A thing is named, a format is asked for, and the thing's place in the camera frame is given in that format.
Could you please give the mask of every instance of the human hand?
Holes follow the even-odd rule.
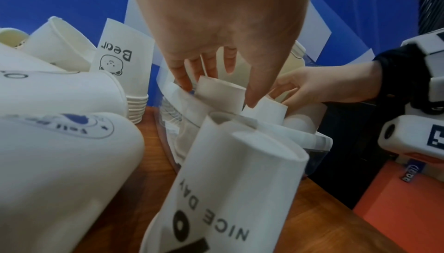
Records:
[[[336,67],[302,67],[276,79],[270,97],[289,91],[282,101],[287,115],[322,102],[354,103],[375,98],[382,84],[379,62]]]
[[[193,74],[217,78],[216,51],[234,71],[237,51],[252,68],[245,102],[265,96],[301,31],[309,0],[137,0],[176,80],[185,90]]]

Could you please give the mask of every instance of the stacked paper cups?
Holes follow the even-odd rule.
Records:
[[[154,40],[112,19],[107,19],[90,71],[113,74],[125,91],[128,119],[142,121],[148,101],[148,84]]]

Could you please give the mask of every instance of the white device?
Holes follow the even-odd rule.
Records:
[[[410,38],[426,55],[430,73],[428,101],[444,101],[444,29]],[[406,107],[406,114],[387,123],[378,139],[381,148],[428,163],[444,163],[444,108],[417,110]]]

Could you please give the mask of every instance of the red surface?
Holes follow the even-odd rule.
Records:
[[[444,183],[389,161],[353,210],[409,253],[444,253]]]

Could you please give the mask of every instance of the brown wooden surface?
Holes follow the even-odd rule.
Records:
[[[153,108],[137,125],[145,156],[75,249],[75,253],[137,253],[176,173],[157,134]],[[275,252],[404,252],[310,179],[299,186]]]

